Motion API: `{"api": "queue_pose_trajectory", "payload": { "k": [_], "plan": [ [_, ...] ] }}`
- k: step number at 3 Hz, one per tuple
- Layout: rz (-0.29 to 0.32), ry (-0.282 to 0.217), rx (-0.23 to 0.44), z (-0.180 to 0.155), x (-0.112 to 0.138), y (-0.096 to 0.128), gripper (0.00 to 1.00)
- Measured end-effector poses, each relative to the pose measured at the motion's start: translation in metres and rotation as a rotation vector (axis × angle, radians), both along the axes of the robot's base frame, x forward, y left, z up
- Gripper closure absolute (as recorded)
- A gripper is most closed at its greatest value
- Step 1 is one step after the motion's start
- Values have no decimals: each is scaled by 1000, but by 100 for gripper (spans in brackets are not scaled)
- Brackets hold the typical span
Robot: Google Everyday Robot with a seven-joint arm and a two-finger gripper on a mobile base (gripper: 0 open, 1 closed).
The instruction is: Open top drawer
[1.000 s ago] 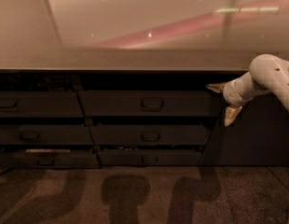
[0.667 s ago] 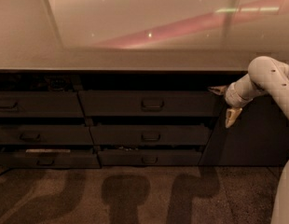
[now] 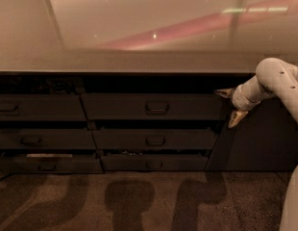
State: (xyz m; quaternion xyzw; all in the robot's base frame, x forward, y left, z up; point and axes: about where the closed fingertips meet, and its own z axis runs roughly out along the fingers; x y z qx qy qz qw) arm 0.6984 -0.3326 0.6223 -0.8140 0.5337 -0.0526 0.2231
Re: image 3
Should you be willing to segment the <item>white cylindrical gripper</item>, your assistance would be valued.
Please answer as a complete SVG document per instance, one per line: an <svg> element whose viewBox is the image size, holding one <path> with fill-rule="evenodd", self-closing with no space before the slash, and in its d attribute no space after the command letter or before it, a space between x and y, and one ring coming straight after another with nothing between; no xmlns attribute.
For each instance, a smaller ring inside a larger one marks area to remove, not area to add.
<svg viewBox="0 0 298 231"><path fill-rule="evenodd" d="M274 97L274 94L259 82L257 76L252 77L235 89L219 89L215 90L214 93L226 99L231 98L233 105L237 108L231 113L229 128L236 127L248 115L248 111L253 110L263 100Z"/></svg>

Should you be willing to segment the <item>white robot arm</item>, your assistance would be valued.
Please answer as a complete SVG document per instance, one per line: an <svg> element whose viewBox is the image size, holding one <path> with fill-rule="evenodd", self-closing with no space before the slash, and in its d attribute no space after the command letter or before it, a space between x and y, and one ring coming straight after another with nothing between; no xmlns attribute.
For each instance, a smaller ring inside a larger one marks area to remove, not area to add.
<svg viewBox="0 0 298 231"><path fill-rule="evenodd" d="M262 100L278 97L298 124L298 66L278 58L259 62L250 80L232 89L216 90L231 100L233 106L229 128L237 126ZM286 190L279 231L298 231L298 165Z"/></svg>

